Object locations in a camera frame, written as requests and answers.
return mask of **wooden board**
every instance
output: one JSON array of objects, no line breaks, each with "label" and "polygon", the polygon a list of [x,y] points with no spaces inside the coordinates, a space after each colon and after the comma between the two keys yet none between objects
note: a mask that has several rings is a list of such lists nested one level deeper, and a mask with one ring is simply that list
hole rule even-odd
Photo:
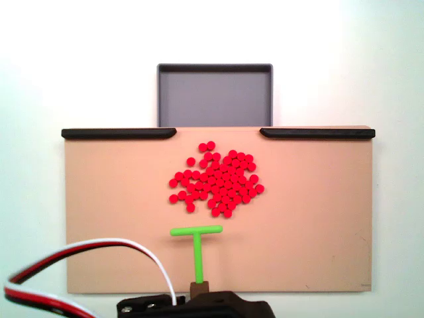
[{"label": "wooden board", "polygon": [[[252,154],[266,188],[230,219],[212,217],[205,201],[196,201],[192,214],[168,201],[177,192],[169,180],[187,169],[189,156],[198,161],[198,144],[209,140],[221,154]],[[203,237],[212,291],[371,289],[371,140],[276,140],[255,127],[178,128],[164,140],[66,140],[65,149],[68,243],[135,240],[159,257],[176,291],[187,292],[194,281],[192,239],[171,237],[170,229],[222,225],[221,234]],[[147,257],[113,247],[71,257],[68,291],[167,287]]]}]

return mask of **red bead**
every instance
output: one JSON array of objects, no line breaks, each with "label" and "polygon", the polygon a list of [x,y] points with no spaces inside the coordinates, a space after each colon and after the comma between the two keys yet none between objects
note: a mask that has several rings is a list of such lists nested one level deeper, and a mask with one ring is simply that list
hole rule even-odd
[{"label": "red bead", "polygon": [[229,174],[235,174],[236,173],[236,168],[234,168],[233,166],[229,166],[228,167],[228,173]]},{"label": "red bead", "polygon": [[238,169],[236,170],[236,175],[238,175],[238,176],[243,176],[243,175],[244,175],[244,169],[242,169],[242,168],[238,168]]},{"label": "red bead", "polygon": [[188,192],[193,192],[196,189],[196,186],[194,184],[188,184],[187,185],[187,191]]},{"label": "red bead", "polygon": [[184,172],[184,177],[186,177],[187,179],[190,179],[191,178],[191,170],[186,170],[185,172]]},{"label": "red bead", "polygon": [[203,158],[206,160],[206,161],[211,161],[212,160],[212,158],[213,158],[213,155],[212,155],[212,153],[211,152],[206,152],[205,153],[205,155],[203,156]]},{"label": "red bead", "polygon": [[255,189],[249,190],[249,196],[250,197],[256,197],[257,194],[258,194],[258,192]]},{"label": "red bead", "polygon": [[197,200],[200,198],[200,192],[198,192],[197,190],[194,190],[191,196],[193,197],[194,200]]},{"label": "red bead", "polygon": [[170,180],[170,187],[176,187],[178,186],[178,181],[175,179],[171,179]]},{"label": "red bead", "polygon": [[236,203],[236,204],[241,203],[241,201],[242,201],[241,196],[236,195],[236,196],[234,197],[233,201],[234,201],[234,203]]},{"label": "red bead", "polygon": [[206,182],[209,176],[206,173],[200,175],[200,181]]},{"label": "red bead", "polygon": [[241,160],[244,160],[244,157],[245,157],[246,155],[244,154],[244,152],[239,152],[238,154],[237,154],[237,159],[239,159],[240,161]]},{"label": "red bead", "polygon": [[211,191],[211,185],[210,184],[203,184],[203,190],[206,192]]},{"label": "red bead", "polygon": [[223,162],[224,162],[224,164],[230,165],[231,164],[231,160],[232,160],[231,157],[225,156],[224,159],[223,159]]},{"label": "red bead", "polygon": [[231,182],[237,182],[239,180],[239,176],[236,174],[231,175],[230,177]]},{"label": "red bead", "polygon": [[207,183],[209,183],[211,186],[213,186],[216,181],[217,181],[217,179],[215,177],[209,177],[207,179]]},{"label": "red bead", "polygon": [[254,164],[253,162],[251,162],[247,168],[249,169],[250,172],[254,171],[256,169],[256,164]]},{"label": "red bead", "polygon": [[239,184],[245,184],[246,181],[247,181],[247,178],[245,176],[238,177]]},{"label": "red bead", "polygon": [[234,168],[238,168],[240,166],[240,160],[239,159],[233,159],[233,161],[231,162],[231,165]]},{"label": "red bead", "polygon": [[230,197],[229,197],[228,195],[224,195],[224,196],[221,198],[221,201],[222,201],[223,203],[227,204],[227,203],[230,201]]},{"label": "red bead", "polygon": [[209,197],[209,194],[207,193],[207,191],[202,191],[200,193],[200,200],[205,201],[207,197]]},{"label": "red bead", "polygon": [[177,181],[181,181],[181,179],[182,178],[184,178],[184,175],[183,175],[183,173],[182,172],[177,172],[176,174],[175,174],[175,180],[177,180]]},{"label": "red bead", "polygon": [[219,193],[219,186],[217,186],[217,185],[212,185],[211,192],[212,192],[213,194]]},{"label": "red bead", "polygon": [[199,166],[200,168],[205,169],[207,167],[207,161],[205,159],[200,160]]},{"label": "red bead", "polygon": [[223,176],[223,172],[220,170],[217,170],[213,173],[213,176],[217,179],[221,178]]},{"label": "red bead", "polygon": [[247,162],[252,162],[252,161],[253,161],[253,156],[252,156],[251,154],[247,154],[247,155],[244,157],[244,159],[245,159]]},{"label": "red bead", "polygon": [[235,202],[229,202],[228,204],[227,204],[227,207],[232,211],[232,210],[234,210],[235,208],[236,208],[236,203]]},{"label": "red bead", "polygon": [[234,189],[228,190],[228,196],[229,197],[235,197],[236,196],[236,190],[234,190]]},{"label": "red bead", "polygon": [[216,152],[213,154],[214,161],[219,161],[221,159],[221,154],[219,152]]},{"label": "red bead", "polygon": [[224,211],[224,217],[226,217],[227,219],[229,219],[232,216],[233,216],[233,212],[230,209],[226,209]]},{"label": "red bead", "polygon": [[233,183],[232,183],[231,181],[226,181],[226,182],[224,183],[224,186],[225,186],[227,189],[231,189],[231,188],[233,187]]},{"label": "red bead", "polygon": [[219,164],[219,162],[218,162],[218,161],[214,161],[214,162],[212,162],[212,163],[211,163],[211,167],[212,167],[214,170],[218,170],[218,169],[219,169],[219,166],[220,166],[220,164]]},{"label": "red bead", "polygon": [[223,212],[227,209],[227,205],[225,203],[218,204],[218,209]]},{"label": "red bead", "polygon": [[247,190],[253,189],[253,182],[246,181],[246,184],[244,185]]},{"label": "red bead", "polygon": [[226,164],[221,164],[219,166],[220,171],[226,172],[228,170],[228,166]]},{"label": "red bead", "polygon": [[178,195],[176,195],[176,194],[171,195],[170,196],[170,202],[172,204],[177,203],[178,202]]},{"label": "red bead", "polygon": [[199,172],[199,171],[197,171],[197,170],[194,170],[194,171],[191,173],[191,177],[192,177],[194,180],[198,180],[198,179],[200,178],[200,172]]},{"label": "red bead", "polygon": [[213,141],[209,141],[209,142],[207,143],[207,148],[208,148],[209,150],[213,150],[213,149],[215,149],[215,143],[214,143]]},{"label": "red bead", "polygon": [[196,206],[192,203],[187,204],[187,207],[186,207],[188,213],[193,213],[195,208]]},{"label": "red bead", "polygon": [[190,180],[188,180],[187,178],[183,178],[183,180],[181,180],[181,185],[183,187],[188,186],[189,183],[190,183]]},{"label": "red bead", "polygon": [[228,190],[225,189],[224,187],[222,187],[221,189],[219,189],[219,194],[221,194],[221,195],[227,195],[227,193],[228,193]]},{"label": "red bead", "polygon": [[224,181],[228,181],[228,180],[230,180],[230,178],[231,178],[231,176],[230,176],[230,174],[229,174],[228,172],[225,172],[225,173],[223,174],[223,180],[224,180]]},{"label": "red bead", "polygon": [[186,196],[187,196],[187,192],[185,192],[184,190],[178,192],[178,199],[184,200],[186,198]]},{"label": "red bead", "polygon": [[194,197],[192,195],[188,195],[185,197],[185,202],[187,204],[193,203],[193,201],[194,201]]},{"label": "red bead", "polygon": [[243,203],[247,204],[250,202],[250,197],[248,195],[244,195],[242,200],[243,200]]},{"label": "red bead", "polygon": [[212,216],[218,217],[221,214],[221,211],[218,208],[212,209]]},{"label": "red bead", "polygon": [[224,186],[225,181],[222,180],[221,178],[217,179],[217,186],[219,187],[223,187]]},{"label": "red bead", "polygon": [[253,184],[255,184],[256,182],[258,182],[258,181],[259,181],[259,177],[258,177],[256,174],[253,174],[253,175],[251,175],[251,176],[250,176],[249,180],[250,180]]},{"label": "red bead", "polygon": [[249,165],[249,163],[246,160],[240,161],[240,168],[247,169],[247,166]]},{"label": "red bead", "polygon": [[220,202],[220,200],[221,200],[221,194],[219,194],[219,193],[214,194],[213,195],[213,200],[215,202]]},{"label": "red bead", "polygon": [[240,188],[240,190],[238,191],[241,195],[247,195],[247,189],[245,187]]},{"label": "red bead", "polygon": [[190,158],[188,158],[188,159],[187,159],[187,165],[188,165],[189,167],[194,166],[194,164],[195,164],[195,163],[196,163],[196,159],[195,159],[195,158],[190,157]]},{"label": "red bead", "polygon": [[202,190],[203,189],[203,182],[198,181],[198,182],[196,182],[195,186],[196,186],[196,190]]},{"label": "red bead", "polygon": [[230,158],[236,158],[237,157],[237,151],[236,150],[230,150],[228,155],[230,156]]},{"label": "red bead", "polygon": [[209,200],[208,202],[207,202],[207,206],[210,208],[210,209],[213,209],[215,206],[216,206],[216,202],[215,201],[213,201],[213,200]]},{"label": "red bead", "polygon": [[264,188],[264,186],[262,185],[262,184],[258,184],[256,187],[254,187],[255,188],[255,190],[258,192],[258,193],[264,193],[264,191],[265,191],[265,188]]},{"label": "red bead", "polygon": [[202,151],[202,152],[205,152],[205,151],[207,150],[207,146],[206,146],[206,144],[201,143],[201,144],[199,145],[199,150],[200,150],[200,151]]},{"label": "red bead", "polygon": [[238,182],[233,183],[233,189],[238,191],[241,188],[241,185]]},{"label": "red bead", "polygon": [[212,168],[212,167],[207,167],[207,169],[206,169],[206,174],[208,175],[208,176],[213,176],[213,173],[214,173],[215,171],[214,171],[214,169]]}]

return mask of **white background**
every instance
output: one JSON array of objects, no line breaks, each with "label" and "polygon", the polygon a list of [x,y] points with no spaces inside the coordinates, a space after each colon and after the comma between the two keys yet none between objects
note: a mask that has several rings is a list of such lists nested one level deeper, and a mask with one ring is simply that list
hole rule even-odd
[{"label": "white background", "polygon": [[[372,292],[244,298],[277,317],[424,317],[422,1],[0,2],[1,279],[65,243],[60,130],[154,127],[162,62],[272,63],[274,125],[376,129]],[[26,284],[65,295],[65,262]],[[123,297],[73,296],[103,317]],[[0,316],[53,317],[4,299]]]}]

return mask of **gray tray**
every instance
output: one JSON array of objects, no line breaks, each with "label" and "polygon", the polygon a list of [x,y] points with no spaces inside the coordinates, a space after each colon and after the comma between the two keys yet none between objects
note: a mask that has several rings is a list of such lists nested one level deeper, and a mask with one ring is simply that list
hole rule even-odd
[{"label": "gray tray", "polygon": [[159,64],[158,126],[272,126],[272,65]]}]

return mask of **green t-shaped tool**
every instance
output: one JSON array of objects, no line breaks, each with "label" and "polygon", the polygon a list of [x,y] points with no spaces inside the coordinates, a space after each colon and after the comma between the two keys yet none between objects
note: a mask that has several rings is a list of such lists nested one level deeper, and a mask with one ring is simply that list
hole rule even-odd
[{"label": "green t-shaped tool", "polygon": [[183,227],[180,229],[172,229],[171,235],[173,237],[182,235],[193,235],[194,247],[194,270],[196,275],[196,283],[203,283],[203,264],[201,260],[201,235],[211,233],[221,233],[223,227],[220,225],[211,225],[208,227]]}]

